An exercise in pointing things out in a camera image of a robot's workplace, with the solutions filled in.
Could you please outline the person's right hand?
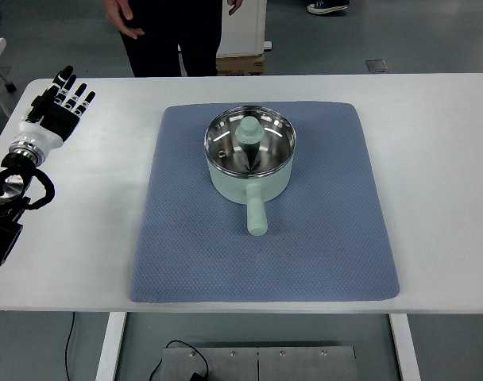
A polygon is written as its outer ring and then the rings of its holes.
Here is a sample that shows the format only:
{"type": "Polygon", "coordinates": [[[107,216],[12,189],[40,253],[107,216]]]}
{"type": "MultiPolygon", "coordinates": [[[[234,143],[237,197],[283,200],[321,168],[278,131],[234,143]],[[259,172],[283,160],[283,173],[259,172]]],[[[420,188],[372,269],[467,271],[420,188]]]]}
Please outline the person's right hand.
{"type": "Polygon", "coordinates": [[[126,24],[133,20],[133,11],[128,0],[103,0],[103,7],[107,20],[123,35],[137,40],[145,35],[140,28],[133,28],[126,24]]]}

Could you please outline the person's left hand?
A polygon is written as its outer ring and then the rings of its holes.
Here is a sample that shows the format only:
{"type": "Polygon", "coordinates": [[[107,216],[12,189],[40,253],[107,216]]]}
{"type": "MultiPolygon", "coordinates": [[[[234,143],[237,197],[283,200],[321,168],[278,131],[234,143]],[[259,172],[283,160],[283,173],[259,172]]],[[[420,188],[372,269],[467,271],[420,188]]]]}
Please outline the person's left hand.
{"type": "Polygon", "coordinates": [[[228,14],[230,16],[234,15],[242,6],[242,3],[243,0],[227,0],[227,5],[229,6],[228,14]]]}

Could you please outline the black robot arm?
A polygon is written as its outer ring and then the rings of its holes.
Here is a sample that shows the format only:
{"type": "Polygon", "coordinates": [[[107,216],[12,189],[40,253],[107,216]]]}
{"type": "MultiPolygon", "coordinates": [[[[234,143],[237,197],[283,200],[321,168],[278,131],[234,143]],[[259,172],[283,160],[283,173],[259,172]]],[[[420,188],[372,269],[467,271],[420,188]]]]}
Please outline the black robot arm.
{"type": "Polygon", "coordinates": [[[0,267],[19,238],[19,219],[26,210],[38,210],[56,194],[52,180],[40,169],[49,153],[63,146],[95,98],[85,94],[73,67],[59,71],[46,90],[36,96],[21,119],[18,135],[0,165],[0,267]]]}

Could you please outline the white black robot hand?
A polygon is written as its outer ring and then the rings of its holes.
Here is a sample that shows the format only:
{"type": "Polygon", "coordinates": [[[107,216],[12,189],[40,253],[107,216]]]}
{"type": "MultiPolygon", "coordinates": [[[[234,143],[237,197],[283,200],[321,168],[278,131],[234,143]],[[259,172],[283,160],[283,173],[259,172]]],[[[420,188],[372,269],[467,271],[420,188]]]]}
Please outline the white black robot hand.
{"type": "Polygon", "coordinates": [[[19,122],[18,135],[10,145],[10,153],[48,155],[70,137],[80,117],[95,98],[95,92],[91,91],[74,109],[87,88],[86,83],[81,83],[64,102],[76,81],[76,75],[72,73],[73,66],[66,66],[55,76],[52,86],[35,97],[31,110],[19,122]]]}

